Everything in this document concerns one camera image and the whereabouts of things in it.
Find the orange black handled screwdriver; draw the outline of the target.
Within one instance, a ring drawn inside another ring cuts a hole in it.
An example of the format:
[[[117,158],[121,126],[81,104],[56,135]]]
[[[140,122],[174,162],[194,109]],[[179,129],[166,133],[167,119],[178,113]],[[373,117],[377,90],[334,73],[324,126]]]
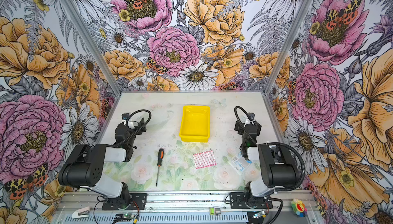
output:
[[[160,167],[162,166],[162,161],[164,157],[164,149],[160,148],[158,151],[158,161],[157,161],[157,176],[156,176],[156,187],[158,186],[158,180],[159,180],[159,173],[160,173]]]

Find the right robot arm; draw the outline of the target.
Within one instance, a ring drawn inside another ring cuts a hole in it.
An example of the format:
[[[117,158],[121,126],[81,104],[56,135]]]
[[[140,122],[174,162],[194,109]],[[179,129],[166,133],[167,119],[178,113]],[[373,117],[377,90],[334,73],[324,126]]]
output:
[[[239,209],[267,209],[272,207],[271,195],[297,189],[306,176],[305,162],[293,147],[280,142],[257,143],[262,126],[253,113],[242,107],[234,108],[234,130],[242,136],[239,146],[243,159],[260,166],[261,175],[246,184],[243,196],[232,196],[231,207]]]

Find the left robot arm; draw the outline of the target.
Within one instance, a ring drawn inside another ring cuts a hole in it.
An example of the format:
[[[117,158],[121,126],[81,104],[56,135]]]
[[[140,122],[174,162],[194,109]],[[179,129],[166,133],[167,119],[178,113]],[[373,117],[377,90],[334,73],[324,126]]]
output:
[[[83,188],[103,196],[110,206],[125,209],[132,203],[126,183],[115,181],[103,172],[105,163],[129,162],[137,147],[137,135],[146,132],[151,112],[140,109],[123,114],[115,129],[114,144],[77,145],[64,163],[58,181],[63,186]]]

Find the yellow plastic bin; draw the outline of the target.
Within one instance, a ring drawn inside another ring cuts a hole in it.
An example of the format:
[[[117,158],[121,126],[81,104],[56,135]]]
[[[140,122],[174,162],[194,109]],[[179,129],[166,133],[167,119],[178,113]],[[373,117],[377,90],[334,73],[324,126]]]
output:
[[[184,106],[179,137],[182,142],[207,143],[210,138],[210,107]]]

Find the white blue plastic packet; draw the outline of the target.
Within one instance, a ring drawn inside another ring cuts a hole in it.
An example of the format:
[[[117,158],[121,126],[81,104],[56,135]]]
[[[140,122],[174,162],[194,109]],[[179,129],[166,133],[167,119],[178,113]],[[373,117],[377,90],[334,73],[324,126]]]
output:
[[[252,164],[251,161],[246,160],[241,152],[238,152],[235,156],[233,156],[229,160],[229,164],[234,168],[234,170],[239,174],[242,175],[242,173]]]

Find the pink patterned sticker sheet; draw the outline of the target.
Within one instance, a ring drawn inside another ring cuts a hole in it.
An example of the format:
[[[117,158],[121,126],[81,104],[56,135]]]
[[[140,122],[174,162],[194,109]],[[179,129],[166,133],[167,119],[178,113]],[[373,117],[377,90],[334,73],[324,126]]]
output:
[[[212,150],[194,154],[193,161],[196,169],[202,169],[217,165],[215,154]]]

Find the green circuit board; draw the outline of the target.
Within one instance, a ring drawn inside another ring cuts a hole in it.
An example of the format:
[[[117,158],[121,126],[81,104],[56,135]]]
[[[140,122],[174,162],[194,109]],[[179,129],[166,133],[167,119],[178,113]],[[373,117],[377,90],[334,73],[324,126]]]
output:
[[[113,223],[117,222],[133,222],[137,214],[132,214],[132,213],[121,213],[121,214],[116,214],[113,220]]]

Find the small green display module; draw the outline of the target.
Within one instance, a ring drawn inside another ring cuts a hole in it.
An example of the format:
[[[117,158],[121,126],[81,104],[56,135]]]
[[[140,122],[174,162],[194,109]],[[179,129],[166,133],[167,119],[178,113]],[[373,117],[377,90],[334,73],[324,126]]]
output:
[[[209,208],[210,215],[219,216],[221,215],[221,208],[219,207],[211,207]]]

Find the white pink stapler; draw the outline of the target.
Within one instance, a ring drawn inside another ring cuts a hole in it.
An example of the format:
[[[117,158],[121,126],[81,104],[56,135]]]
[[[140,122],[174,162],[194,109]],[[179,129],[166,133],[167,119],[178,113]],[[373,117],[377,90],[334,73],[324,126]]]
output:
[[[72,213],[72,219],[87,218],[89,217],[90,211],[91,211],[90,206],[78,209]]]

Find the colourful flower toy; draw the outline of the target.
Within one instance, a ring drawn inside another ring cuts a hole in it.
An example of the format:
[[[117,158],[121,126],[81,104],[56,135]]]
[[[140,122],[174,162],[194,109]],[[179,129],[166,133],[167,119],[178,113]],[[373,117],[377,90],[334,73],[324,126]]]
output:
[[[301,200],[294,198],[291,201],[291,207],[297,216],[305,217],[307,215],[306,205]]]

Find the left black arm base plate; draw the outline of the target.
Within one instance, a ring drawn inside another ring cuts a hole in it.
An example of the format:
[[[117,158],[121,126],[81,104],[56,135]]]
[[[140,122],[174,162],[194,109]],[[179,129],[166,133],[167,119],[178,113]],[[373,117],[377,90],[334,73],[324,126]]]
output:
[[[104,211],[115,210],[144,210],[147,203],[147,193],[130,193],[124,198],[109,198],[106,203],[102,205]]]

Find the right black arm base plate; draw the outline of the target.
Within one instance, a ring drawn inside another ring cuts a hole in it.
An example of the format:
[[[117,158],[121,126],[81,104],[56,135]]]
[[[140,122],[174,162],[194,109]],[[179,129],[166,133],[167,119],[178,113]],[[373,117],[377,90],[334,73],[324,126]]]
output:
[[[229,205],[231,209],[271,209],[273,207],[271,200],[247,195],[244,192],[229,193]]]

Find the aluminium front rail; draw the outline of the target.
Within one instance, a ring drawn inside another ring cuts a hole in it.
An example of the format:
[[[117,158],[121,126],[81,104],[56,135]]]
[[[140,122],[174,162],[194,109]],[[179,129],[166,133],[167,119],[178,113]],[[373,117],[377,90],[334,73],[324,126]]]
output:
[[[116,214],[139,213],[140,224],[246,224],[251,221],[259,209],[231,209],[230,191],[148,191],[144,210],[102,210],[97,194],[93,192],[66,193],[55,211],[54,224],[111,224]],[[283,201],[277,224],[322,224],[324,222],[317,202],[309,190],[294,190],[273,195],[273,207],[267,209],[264,223],[271,220],[279,210],[279,199]],[[291,201],[301,200],[307,208],[305,217],[297,216],[291,207]],[[90,206],[89,217],[72,219],[72,213]],[[221,208],[221,215],[210,215],[209,208]]]

